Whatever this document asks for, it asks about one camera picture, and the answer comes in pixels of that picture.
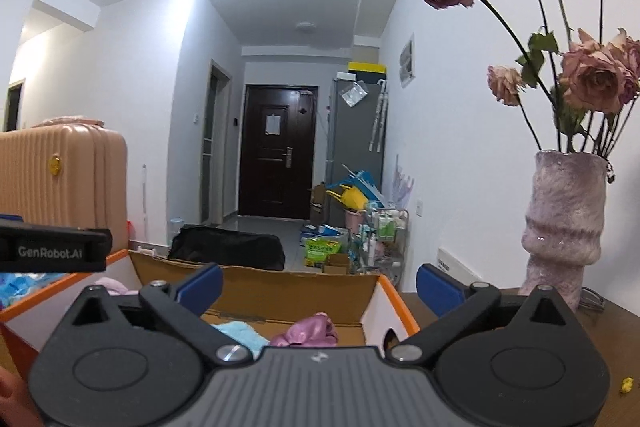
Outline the person's hand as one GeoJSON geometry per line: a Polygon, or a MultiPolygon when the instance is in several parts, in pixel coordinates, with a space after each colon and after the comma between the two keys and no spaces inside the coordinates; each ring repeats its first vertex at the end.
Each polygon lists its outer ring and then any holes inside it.
{"type": "Polygon", "coordinates": [[[40,419],[34,412],[24,381],[7,369],[1,369],[1,425],[40,425],[40,419]]]}

